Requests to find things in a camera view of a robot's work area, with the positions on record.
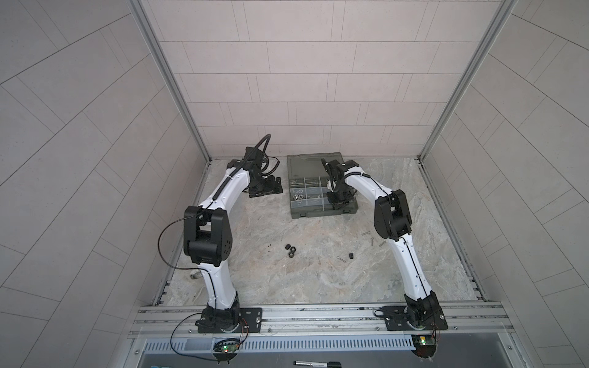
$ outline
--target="marble surface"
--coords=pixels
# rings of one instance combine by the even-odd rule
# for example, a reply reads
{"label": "marble surface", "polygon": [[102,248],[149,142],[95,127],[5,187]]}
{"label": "marble surface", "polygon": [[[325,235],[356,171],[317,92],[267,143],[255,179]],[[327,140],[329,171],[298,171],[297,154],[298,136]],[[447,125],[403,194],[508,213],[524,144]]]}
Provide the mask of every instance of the marble surface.
{"label": "marble surface", "polygon": [[[213,161],[201,199],[220,182],[227,162]],[[358,158],[356,162],[384,185],[406,193],[413,218],[413,243],[438,299],[476,300],[418,162],[413,158]],[[364,197],[356,196],[356,214],[294,220],[286,193],[286,159],[281,159],[275,175],[283,178],[285,193],[259,198],[243,193],[229,215],[233,232],[229,269],[241,304],[405,300],[393,253],[386,244],[378,246],[383,240],[374,230],[372,205]],[[287,243],[297,248],[294,258],[284,249]],[[184,254],[178,265],[194,267]],[[204,281],[191,279],[190,271],[177,270],[163,299],[167,306],[204,305]]]}

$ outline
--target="tile wall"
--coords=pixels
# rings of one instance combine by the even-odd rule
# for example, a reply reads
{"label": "tile wall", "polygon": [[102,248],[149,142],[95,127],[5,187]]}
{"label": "tile wall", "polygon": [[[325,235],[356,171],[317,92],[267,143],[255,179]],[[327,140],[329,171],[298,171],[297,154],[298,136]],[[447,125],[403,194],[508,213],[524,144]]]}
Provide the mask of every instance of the tile wall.
{"label": "tile wall", "polygon": [[3,1],[0,35],[2,366],[107,367],[205,160],[124,0]]}
{"label": "tile wall", "polygon": [[214,157],[417,155],[499,4],[142,3]]}
{"label": "tile wall", "polygon": [[589,3],[520,0],[425,167],[538,367],[589,367]]}

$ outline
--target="gray surface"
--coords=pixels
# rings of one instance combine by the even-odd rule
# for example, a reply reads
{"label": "gray surface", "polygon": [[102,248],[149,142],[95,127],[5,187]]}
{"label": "gray surface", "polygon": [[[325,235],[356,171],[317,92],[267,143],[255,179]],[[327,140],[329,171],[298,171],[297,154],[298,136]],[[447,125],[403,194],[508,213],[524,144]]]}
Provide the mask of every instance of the gray surface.
{"label": "gray surface", "polygon": [[[415,247],[438,298],[476,299],[416,160],[356,161],[376,180],[407,193]],[[285,162],[282,160],[277,176],[287,176]],[[226,160],[213,161],[203,196],[220,182],[226,164]],[[242,194],[229,216],[233,232],[229,269],[241,304],[404,301],[393,254],[386,246],[378,247],[382,239],[374,231],[372,205],[362,196],[358,204],[354,215],[294,220],[286,193],[260,198]],[[361,235],[369,230],[371,234]],[[371,237],[375,238],[372,247]],[[288,258],[287,243],[297,248],[294,258]],[[348,259],[349,252],[354,252],[353,260]],[[178,265],[194,267],[184,254]],[[165,305],[206,304],[204,282],[190,279],[189,274],[174,273],[164,295]]]}
{"label": "gray surface", "polygon": [[[511,367],[497,334],[447,334],[441,338],[438,351],[431,361],[411,352],[321,352],[321,353],[243,353],[231,361],[231,367],[293,367],[294,360],[311,362],[336,361],[342,368],[353,367]],[[139,367],[217,367],[192,357],[171,354],[144,355]]]}

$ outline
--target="white arm segment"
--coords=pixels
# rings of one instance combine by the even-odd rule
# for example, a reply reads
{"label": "white arm segment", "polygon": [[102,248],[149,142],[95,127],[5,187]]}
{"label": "white arm segment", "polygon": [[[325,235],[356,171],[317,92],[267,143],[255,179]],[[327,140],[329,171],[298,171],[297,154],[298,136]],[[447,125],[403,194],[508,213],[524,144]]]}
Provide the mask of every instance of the white arm segment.
{"label": "white arm segment", "polygon": [[[234,170],[234,168],[228,168],[225,171],[225,176],[217,185],[217,187],[213,190],[210,196],[207,197],[204,201],[200,203],[203,208],[209,208],[214,210],[215,208],[222,208],[227,211],[227,213],[231,212],[231,208],[237,201],[239,194],[247,188],[250,184],[250,174],[245,171],[244,169],[240,169],[234,176],[231,178],[229,183],[223,188],[220,196],[217,198],[216,201],[213,201],[213,196],[222,185],[222,183],[230,177],[229,174]],[[209,274],[206,271],[201,271],[203,275],[204,283],[207,286],[207,292],[209,293],[209,306],[215,309],[229,309],[233,305],[235,301],[235,288],[233,287],[233,283],[231,282],[231,277],[229,275],[229,266],[227,265],[227,260],[221,262],[219,267],[215,267],[210,263],[201,263],[198,265],[199,268],[204,268],[209,272],[211,278],[209,278]],[[215,294],[217,295],[217,303],[215,304]]]}
{"label": "white arm segment", "polygon": [[[346,174],[355,171],[361,174],[364,173],[361,167],[352,167],[346,171]],[[347,185],[358,190],[373,205],[377,198],[384,197],[393,192],[393,190],[380,183],[377,185],[371,178],[360,175],[350,175],[345,179],[345,182]],[[399,241],[386,239],[386,242],[393,250],[395,260],[401,271],[405,294],[413,300],[424,299],[430,294],[432,287],[425,279],[425,275],[421,269],[415,248],[413,247],[413,237],[410,234],[405,234],[399,237]]]}

